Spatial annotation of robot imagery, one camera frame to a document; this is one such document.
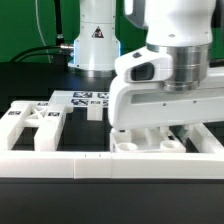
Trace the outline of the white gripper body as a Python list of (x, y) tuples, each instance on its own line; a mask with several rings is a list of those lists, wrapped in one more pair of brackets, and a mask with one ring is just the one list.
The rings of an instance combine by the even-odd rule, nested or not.
[(142, 47), (115, 61), (108, 118), (116, 130), (224, 121), (224, 69), (206, 46)]

